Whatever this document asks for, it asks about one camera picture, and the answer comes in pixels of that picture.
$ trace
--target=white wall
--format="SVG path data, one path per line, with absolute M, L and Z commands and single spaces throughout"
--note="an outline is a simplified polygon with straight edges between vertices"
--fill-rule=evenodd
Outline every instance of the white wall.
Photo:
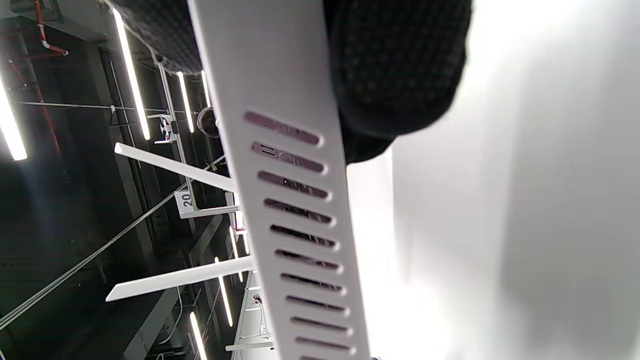
M 446 118 L 349 169 L 373 355 L 640 359 L 640 2 L 474 5 Z

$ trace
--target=number 20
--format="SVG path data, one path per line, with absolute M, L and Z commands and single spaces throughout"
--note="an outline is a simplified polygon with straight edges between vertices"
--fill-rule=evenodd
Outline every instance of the number 20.
M 190 200 L 191 195 L 188 193 L 182 194 L 182 206 L 193 206 L 193 203 Z

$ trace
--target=fluorescent light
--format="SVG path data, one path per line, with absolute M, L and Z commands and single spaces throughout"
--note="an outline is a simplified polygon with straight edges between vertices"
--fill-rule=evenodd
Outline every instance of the fluorescent light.
M 184 74 L 178 71 L 180 79 L 180 89 L 182 89 L 182 100 L 184 100 L 184 112 L 187 114 L 187 122 L 189 123 L 189 131 L 193 132 L 193 119 L 191 116 L 191 107 L 189 107 L 189 97 L 187 97 L 187 85 L 184 83 Z
M 227 298 L 227 288 L 225 287 L 225 280 L 222 276 L 218 276 L 218 281 L 220 282 L 220 291 L 222 292 L 222 300 L 225 303 L 225 309 L 227 310 L 227 318 L 229 319 L 229 326 L 234 325 L 234 320 L 231 318 L 231 308 L 229 308 L 229 299 Z
M 124 63 L 127 67 L 127 75 L 129 76 L 129 83 L 131 84 L 131 90 L 133 91 L 133 100 L 136 103 L 136 112 L 138 113 L 138 121 L 140 122 L 140 126 L 142 127 L 142 135 L 144 135 L 146 140 L 149 140 L 151 136 L 149 135 L 147 116 L 145 115 L 145 107 L 144 105 L 142 105 L 142 95 L 140 95 L 140 87 L 138 86 L 136 72 L 133 69 L 133 59 L 131 58 L 131 50 L 129 50 L 127 32 L 124 29 L 122 16 L 120 16 L 118 10 L 113 9 L 113 16 L 116 19 L 118 38 L 120 38 L 120 45 L 122 46 L 122 56 L 124 57 Z
M 200 360 L 207 360 L 207 354 L 204 352 L 204 344 L 202 343 L 202 335 L 200 334 L 200 328 L 198 327 L 198 320 L 196 314 L 191 313 L 189 316 L 191 319 L 191 327 L 193 328 L 193 335 L 196 338 L 196 345 L 198 346 L 198 352 L 200 353 Z
M 238 194 L 233 193 L 234 194 L 234 205 L 240 205 L 240 197 L 238 196 Z M 236 211 L 235 212 L 235 218 L 236 218 L 236 229 L 244 229 L 244 216 L 242 214 L 242 211 Z M 238 234 L 242 234 L 243 236 L 243 240 L 244 240 L 244 249 L 246 251 L 247 254 L 251 254 L 251 252 L 249 251 L 249 241 L 247 239 L 247 231 L 243 230 L 243 231 L 239 231 Z
M 236 259 L 239 259 L 240 257 L 238 256 L 238 248 L 236 245 L 236 232 L 234 231 L 234 228 L 232 226 L 229 227 L 229 235 L 231 235 L 231 246 L 233 246 L 234 248 L 234 256 L 236 257 Z M 244 282 L 242 278 L 242 272 L 239 272 L 238 276 L 240 276 L 240 282 Z
M 207 99 L 207 107 L 211 107 L 211 100 L 209 100 L 209 85 L 207 85 L 207 76 L 204 74 L 204 70 L 201 71 L 202 85 L 204 86 L 204 97 Z
M 0 91 L 0 130 L 4 134 L 13 159 L 15 161 L 24 160 L 27 158 L 27 151 L 24 149 L 24 143 L 18 130 L 18 124 L 15 122 L 9 98 L 6 96 L 2 79 L 0 79 L 0 86 L 2 87 L 2 91 Z
M 244 240 L 244 249 L 247 254 L 251 254 L 251 252 L 249 252 L 249 233 L 245 232 L 243 235 L 242 239 Z

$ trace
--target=black fabric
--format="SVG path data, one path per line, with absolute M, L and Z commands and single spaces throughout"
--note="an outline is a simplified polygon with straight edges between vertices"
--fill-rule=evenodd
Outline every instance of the black fabric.
M 108 0 L 169 71 L 202 70 L 186 0 Z
M 202 69 L 186 0 L 109 1 L 168 70 Z M 324 0 L 324 12 L 347 164 L 376 157 L 449 109 L 471 0 Z

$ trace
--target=slot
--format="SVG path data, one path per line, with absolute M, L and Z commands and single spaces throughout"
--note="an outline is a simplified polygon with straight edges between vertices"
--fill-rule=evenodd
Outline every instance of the slot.
M 350 351 L 351 350 L 351 347 L 348 347 L 346 345 L 330 343 L 330 342 L 321 341 L 321 340 L 314 340 L 314 339 L 309 339 L 309 338 L 303 338 L 301 336 L 298 336 L 296 338 L 296 342 L 299 343 L 299 344 L 315 345 L 315 346 L 319 346 L 319 347 L 327 347 L 327 348 L 332 348 L 332 349 L 336 349 L 336 350 L 345 350 L 345 351 Z
M 327 196 L 329 196 L 329 193 L 324 190 L 314 188 L 313 186 L 305 185 L 295 180 L 278 176 L 266 171 L 260 171 L 258 173 L 258 179 L 266 181 L 267 183 L 282 186 L 283 188 L 296 190 L 300 193 L 306 193 L 307 195 L 311 195 L 313 197 L 319 197 L 321 199 L 325 199 Z
M 325 304 L 324 302 L 304 299 L 304 298 L 301 298 L 301 297 L 295 297 L 293 295 L 287 296 L 285 298 L 285 300 L 288 303 L 291 303 L 291 304 L 298 304 L 298 305 L 303 305 L 303 306 L 312 306 L 312 307 L 317 307 L 317 308 L 321 308 L 321 309 L 325 309 L 325 310 L 329 310 L 329 311 L 341 312 L 341 313 L 346 313 L 346 310 L 347 310 L 342 306 L 335 306 L 335 305 L 331 305 L 331 304 Z
M 318 280 L 307 279 L 306 277 L 297 276 L 293 274 L 280 274 L 280 278 L 282 280 L 293 282 L 300 285 L 313 286 L 316 288 L 322 288 L 323 290 L 339 292 L 342 291 L 342 286 L 332 285 L 327 282 L 322 282 Z
M 319 236 L 315 236 L 315 235 L 311 235 L 311 234 L 306 234 L 306 233 L 302 233 L 300 231 L 294 230 L 294 229 L 289 229 L 288 227 L 284 227 L 284 226 L 279 226 L 279 225 L 272 225 L 271 226 L 271 231 L 273 231 L 274 233 L 278 233 L 278 234 L 282 234 L 291 238 L 296 238 L 299 240 L 304 240 L 304 241 L 309 241 L 312 243 L 316 243 L 320 246 L 324 246 L 324 247 L 334 247 L 335 246 L 335 241 L 333 240 L 327 240 L 324 238 L 321 238 Z
M 310 258 L 308 256 L 297 254 L 297 253 L 291 252 L 291 251 L 278 249 L 278 250 L 276 250 L 275 253 L 276 253 L 277 256 L 280 256 L 281 258 L 286 258 L 286 259 L 297 261 L 299 263 L 303 263 L 303 264 L 307 264 L 307 265 L 319 266 L 321 268 L 327 268 L 327 269 L 331 269 L 331 270 L 336 270 L 336 269 L 338 269 L 340 267 L 338 264 L 334 264 L 334 263 L 330 263 L 328 261 L 322 261 L 322 260 Z
M 349 329 L 343 326 L 332 325 L 326 322 L 319 322 L 311 319 L 301 318 L 299 316 L 294 316 L 291 318 L 292 323 L 308 325 L 313 327 L 318 327 L 320 329 L 331 330 L 331 331 L 340 331 L 340 332 L 348 332 Z
M 255 113 L 253 111 L 247 111 L 244 113 L 244 119 L 248 122 L 270 129 L 274 133 L 282 134 L 296 140 L 317 145 L 320 143 L 320 138 L 316 135 L 308 133 L 304 130 L 300 130 L 297 127 L 285 125 L 282 122 L 266 117 L 264 115 Z
M 313 220 L 313 221 L 322 222 L 322 223 L 325 223 L 325 224 L 328 224 L 328 223 L 331 222 L 331 218 L 326 216 L 326 215 L 322 215 L 322 214 L 313 212 L 311 210 L 298 208 L 297 206 L 293 206 L 291 204 L 287 204 L 287 203 L 282 202 L 282 201 L 277 201 L 277 200 L 274 200 L 274 199 L 265 199 L 264 200 L 264 204 L 268 208 L 281 210 L 281 211 L 286 211 L 288 213 L 292 213 L 294 215 L 298 215 L 299 217 L 305 217 L 305 218 L 308 218 L 308 219 Z
M 305 168 L 313 172 L 322 172 L 324 170 L 324 165 L 322 164 L 316 163 L 313 160 L 309 160 L 298 155 L 291 154 L 290 152 L 277 149 L 273 146 L 269 146 L 261 142 L 254 142 L 251 145 L 251 150 L 253 152 L 257 152 L 258 154 L 269 156 L 270 158 L 278 159 L 284 163 L 289 163 L 291 165 Z

